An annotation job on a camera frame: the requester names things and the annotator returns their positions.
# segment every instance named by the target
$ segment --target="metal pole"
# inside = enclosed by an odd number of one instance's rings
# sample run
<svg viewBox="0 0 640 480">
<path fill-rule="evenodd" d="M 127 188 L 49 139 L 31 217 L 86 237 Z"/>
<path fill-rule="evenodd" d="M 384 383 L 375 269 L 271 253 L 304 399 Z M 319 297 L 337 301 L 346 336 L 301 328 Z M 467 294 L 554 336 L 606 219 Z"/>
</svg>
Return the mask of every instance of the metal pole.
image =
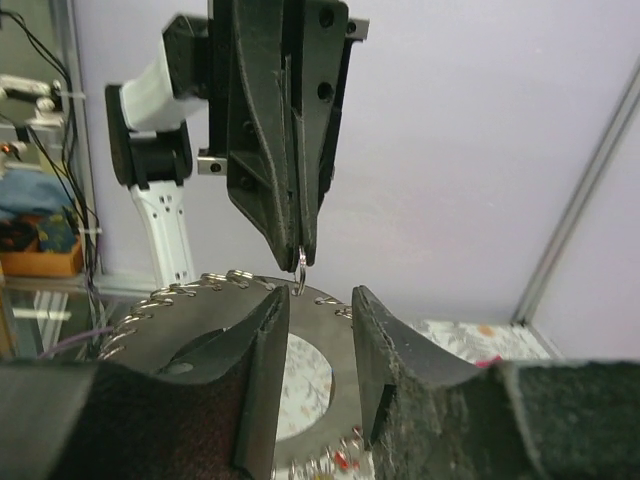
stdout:
<svg viewBox="0 0 640 480">
<path fill-rule="evenodd" d="M 91 154 L 89 151 L 89 133 L 85 112 L 85 101 L 82 94 L 82 72 L 80 69 L 80 55 L 78 50 L 77 29 L 75 20 L 74 0 L 49 0 L 51 21 L 53 24 L 58 51 L 61 60 L 69 71 L 71 83 L 75 92 L 68 92 L 68 102 L 73 102 L 75 107 L 76 123 L 78 125 L 77 148 L 71 159 L 71 169 L 75 174 L 80 188 L 87 202 L 87 207 L 96 212 L 95 193 L 93 188 L 93 175 L 91 171 Z M 96 219 L 93 215 L 87 215 L 88 227 L 94 244 L 96 243 Z"/>
<path fill-rule="evenodd" d="M 538 264 L 512 317 L 512 324 L 527 325 L 533 319 L 545 288 L 578 224 L 589 200 L 614 158 L 620 139 L 627 131 L 640 100 L 640 58 L 607 129 L 565 208 L 551 241 Z"/>
<path fill-rule="evenodd" d="M 6 292 L 6 288 L 0 284 L 0 360 L 8 360 L 15 356 L 13 311 Z"/>
</svg>

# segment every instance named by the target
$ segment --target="metal rod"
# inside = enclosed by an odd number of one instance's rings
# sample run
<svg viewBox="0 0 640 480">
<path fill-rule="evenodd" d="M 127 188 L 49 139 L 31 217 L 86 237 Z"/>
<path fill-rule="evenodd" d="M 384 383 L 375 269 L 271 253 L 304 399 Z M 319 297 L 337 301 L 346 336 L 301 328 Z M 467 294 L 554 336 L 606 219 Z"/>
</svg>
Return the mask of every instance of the metal rod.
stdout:
<svg viewBox="0 0 640 480">
<path fill-rule="evenodd" d="M 45 146 L 50 148 L 60 148 L 62 144 L 62 128 L 61 127 L 49 127 L 39 125 L 37 123 L 29 123 L 28 125 L 34 130 L 38 138 L 44 143 Z M 0 141 L 3 142 L 17 142 L 19 141 L 16 127 L 9 123 L 0 123 Z"/>
<path fill-rule="evenodd" d="M 85 112 L 84 98 L 75 95 L 82 89 L 82 72 L 80 69 L 80 58 L 78 50 L 78 38 L 75 19 L 74 0 L 49 0 L 51 10 L 51 20 L 54 27 L 56 39 L 58 41 L 58 51 L 65 64 L 71 83 L 75 92 L 68 92 L 68 102 L 73 102 L 75 107 L 76 123 L 78 126 L 77 148 L 74 157 L 71 159 L 71 169 L 76 175 L 80 188 L 87 202 L 87 207 L 96 212 L 95 192 L 93 185 L 93 174 L 91 170 L 91 154 L 89 151 L 89 133 L 87 129 L 87 119 Z M 96 218 L 87 215 L 88 230 L 97 232 Z M 91 234 L 94 244 L 95 235 Z M 83 250 L 86 249 L 84 237 L 82 237 Z M 101 264 L 98 264 L 98 271 L 101 271 Z"/>
<path fill-rule="evenodd" d="M 580 181 L 564 210 L 551 241 L 538 264 L 529 284 L 520 300 L 518 308 L 512 317 L 512 324 L 527 325 L 533 319 L 535 311 L 542 299 L 545 288 L 564 251 L 573 231 L 576 228 L 585 208 L 596 188 L 604 176 L 607 167 L 612 162 L 620 139 L 627 131 L 631 119 L 640 100 L 640 58 L 626 86 L 615 113 L 589 161 Z"/>
<path fill-rule="evenodd" d="M 7 289 L 0 280 L 0 359 L 9 360 L 15 357 L 13 329 L 15 320 Z"/>
</svg>

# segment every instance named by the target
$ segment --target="bolt hole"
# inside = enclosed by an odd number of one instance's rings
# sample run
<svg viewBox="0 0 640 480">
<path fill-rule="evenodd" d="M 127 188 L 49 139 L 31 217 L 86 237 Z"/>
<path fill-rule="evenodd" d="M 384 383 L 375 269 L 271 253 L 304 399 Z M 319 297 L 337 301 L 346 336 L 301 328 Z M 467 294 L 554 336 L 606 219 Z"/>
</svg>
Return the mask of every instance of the bolt hole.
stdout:
<svg viewBox="0 0 640 480">
<path fill-rule="evenodd" d="M 331 26 L 333 26 L 333 22 L 335 22 L 335 19 L 336 16 L 333 13 L 333 10 L 331 10 L 330 8 L 325 7 L 320 10 L 318 20 L 320 21 L 320 26 L 322 28 L 330 28 Z"/>
<path fill-rule="evenodd" d="M 253 136 L 256 134 L 256 127 L 254 127 L 253 122 L 250 122 L 249 120 L 242 124 L 242 128 L 247 135 Z"/>
<path fill-rule="evenodd" d="M 333 100 L 333 87 L 331 84 L 322 82 L 318 85 L 318 98 L 327 103 Z"/>
</svg>

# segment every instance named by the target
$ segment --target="circular hole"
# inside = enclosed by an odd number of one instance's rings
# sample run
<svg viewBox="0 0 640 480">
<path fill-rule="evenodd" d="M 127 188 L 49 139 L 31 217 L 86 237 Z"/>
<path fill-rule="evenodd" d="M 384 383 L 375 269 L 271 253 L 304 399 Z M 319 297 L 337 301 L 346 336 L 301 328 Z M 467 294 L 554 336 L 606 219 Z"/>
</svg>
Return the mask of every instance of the circular hole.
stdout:
<svg viewBox="0 0 640 480">
<path fill-rule="evenodd" d="M 318 16 L 318 20 L 320 21 L 320 26 L 322 28 L 331 27 L 335 19 L 336 19 L 336 16 L 333 13 L 333 10 L 331 10 L 330 8 L 325 7 L 322 10 L 320 10 L 320 15 Z"/>
<path fill-rule="evenodd" d="M 247 135 L 255 135 L 256 134 L 256 127 L 253 126 L 253 122 L 250 121 L 246 121 L 242 124 L 242 128 L 244 128 L 244 131 Z"/>
<path fill-rule="evenodd" d="M 322 82 L 318 85 L 318 98 L 323 102 L 330 102 L 333 100 L 333 87 L 327 82 Z"/>
<path fill-rule="evenodd" d="M 191 370 L 193 370 L 193 365 L 191 363 L 182 362 L 167 365 L 163 373 L 168 375 L 180 375 L 181 373 L 187 373 Z"/>
<path fill-rule="evenodd" d="M 288 395 L 280 399 L 278 441 L 298 435 L 328 410 L 335 386 L 333 369 L 316 347 L 289 334 L 284 379 Z"/>
</svg>

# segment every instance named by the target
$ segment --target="white wall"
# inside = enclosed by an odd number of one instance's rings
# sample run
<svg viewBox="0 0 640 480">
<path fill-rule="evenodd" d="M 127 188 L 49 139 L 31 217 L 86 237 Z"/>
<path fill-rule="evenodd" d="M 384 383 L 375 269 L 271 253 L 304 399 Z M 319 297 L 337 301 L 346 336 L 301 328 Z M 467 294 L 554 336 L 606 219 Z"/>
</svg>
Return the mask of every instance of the white wall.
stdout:
<svg viewBox="0 0 640 480">
<path fill-rule="evenodd" d="M 175 11 L 206 1 L 76 3 L 106 266 L 151 273 L 111 171 L 102 89 L 144 68 Z M 309 282 L 343 299 L 365 283 L 407 318 L 507 321 L 640 52 L 640 2 L 350 5 L 370 39 L 353 55 Z M 203 146 L 204 117 L 190 127 Z M 223 180 L 188 188 L 197 268 L 279 273 Z"/>
<path fill-rule="evenodd" d="M 640 359 L 640 116 L 581 218 L 534 322 L 564 356 Z"/>
</svg>

